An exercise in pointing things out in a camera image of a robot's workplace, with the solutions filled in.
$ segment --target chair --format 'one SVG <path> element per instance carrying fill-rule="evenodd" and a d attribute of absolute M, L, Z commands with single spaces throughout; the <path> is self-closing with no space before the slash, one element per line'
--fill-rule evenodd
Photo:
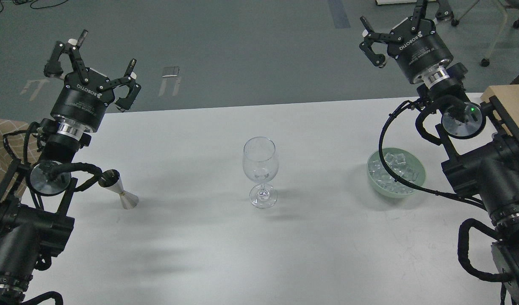
<path fill-rule="evenodd" d="M 487 67 L 489 65 L 489 58 L 493 52 L 493 49 L 495 48 L 495 45 L 497 43 L 497 41 L 500 39 L 500 36 L 502 34 L 502 31 L 504 31 L 504 27 L 506 26 L 506 24 L 508 23 L 508 12 L 506 10 L 506 8 L 515 8 L 515 9 L 518 9 L 519 10 L 519 0 L 505 0 L 507 5 L 504 5 L 502 4 L 499 0 L 492 0 L 493 3 L 495 3 L 496 7 L 498 8 L 498 10 L 501 12 L 502 14 L 502 23 L 500 24 L 500 26 L 498 27 L 496 33 L 495 33 L 495 38 L 494 40 L 492 41 L 491 45 L 489 46 L 484 58 L 482 59 L 481 61 L 481 65 L 482 67 Z M 454 27 L 456 27 L 457 25 L 459 25 L 459 21 L 461 21 L 461 19 L 478 3 L 480 2 L 480 0 L 475 0 L 472 5 L 467 8 L 463 14 L 461 14 L 461 17 L 459 17 L 459 19 L 453 19 L 451 21 L 451 25 L 453 25 Z M 514 29 L 519 29 L 519 18 L 513 22 L 513 25 L 512 27 Z"/>

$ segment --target stainless steel jigger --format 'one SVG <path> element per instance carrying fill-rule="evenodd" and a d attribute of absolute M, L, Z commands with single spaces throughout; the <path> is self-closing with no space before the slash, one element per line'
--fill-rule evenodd
<path fill-rule="evenodd" d="M 110 191 L 114 191 L 114 193 L 120 195 L 122 207 L 124 207 L 126 210 L 131 210 L 137 206 L 137 203 L 139 203 L 139 197 L 128 191 L 124 191 L 118 170 L 109 169 L 106 172 L 103 172 L 103 175 L 101 178 L 99 178 L 98 183 L 101 187 Z"/>

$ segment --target beige patterned cloth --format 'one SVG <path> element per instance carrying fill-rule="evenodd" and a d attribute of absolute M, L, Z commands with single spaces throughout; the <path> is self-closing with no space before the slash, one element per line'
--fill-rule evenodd
<path fill-rule="evenodd" d="M 26 122 L 18 122 L 13 120 L 4 120 L 0 119 L 0 182 L 3 179 L 3 176 L 7 172 L 7 168 L 9 164 L 12 161 L 11 156 L 7 153 L 5 148 L 3 147 L 3 135 L 5 133 L 11 133 L 12 131 L 16 130 L 24 130 L 27 129 L 29 126 Z M 23 157 L 23 144 L 24 144 L 24 135 L 16 135 L 16 136 L 10 136 L 8 137 L 9 140 L 9 146 L 11 149 L 13 149 L 13 152 L 15 155 L 17 155 L 18 158 Z M 36 145 L 36 139 L 32 136 L 30 136 L 29 139 L 29 146 L 28 146 L 28 161 L 33 163 L 39 158 L 40 153 L 37 152 L 37 145 Z M 10 187 L 13 185 L 13 182 L 9 185 L 7 191 L 9 191 Z M 21 197 L 25 191 L 25 183 L 22 182 L 22 184 L 19 187 L 18 192 L 16 195 L 18 197 Z"/>

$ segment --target white table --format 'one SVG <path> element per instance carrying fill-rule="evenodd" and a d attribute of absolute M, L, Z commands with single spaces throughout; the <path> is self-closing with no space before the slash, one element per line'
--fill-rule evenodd
<path fill-rule="evenodd" d="M 68 305 L 497 304 L 500 284 L 457 261 L 459 225 L 490 224 L 486 212 L 425 193 L 389 199 L 367 181 L 366 160 L 403 100 L 107 114 L 75 161 L 119 170 L 141 202 L 124 210 L 97 185 L 77 193 L 71 239 L 34 272 L 26 299 L 55 290 Z M 426 186 L 451 191 L 444 149 L 420 138 L 416 115 L 401 115 L 385 146 L 415 154 Z M 492 130 L 457 147 L 481 146 Z M 241 167 L 254 136 L 279 154 L 268 210 L 248 202 L 254 183 Z M 494 273 L 491 242 L 472 231 L 470 258 Z"/>

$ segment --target robotiq logo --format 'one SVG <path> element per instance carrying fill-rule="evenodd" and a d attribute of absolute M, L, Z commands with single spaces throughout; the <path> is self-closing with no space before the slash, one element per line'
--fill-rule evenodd
<path fill-rule="evenodd" d="M 410 46 L 412 43 L 414 43 L 414 41 L 420 39 L 423 37 L 423 34 L 422 34 L 422 31 L 419 31 L 418 32 L 418 35 L 417 36 L 414 36 L 414 38 L 408 40 L 405 44 L 403 44 L 402 46 L 399 47 L 399 50 L 404 50 L 404 48 Z"/>
<path fill-rule="evenodd" d="M 87 92 L 87 93 L 89 93 L 89 94 L 91 94 L 91 95 L 94 95 L 94 96 L 97 97 L 97 98 L 101 98 L 101 95 L 103 95 L 102 93 L 95 93 L 95 92 L 93 92 L 92 90 L 90 90 L 90 89 L 84 87 L 83 85 L 80 85 L 79 83 L 77 84 L 77 88 L 78 88 L 78 89 L 81 89 L 82 91 Z"/>

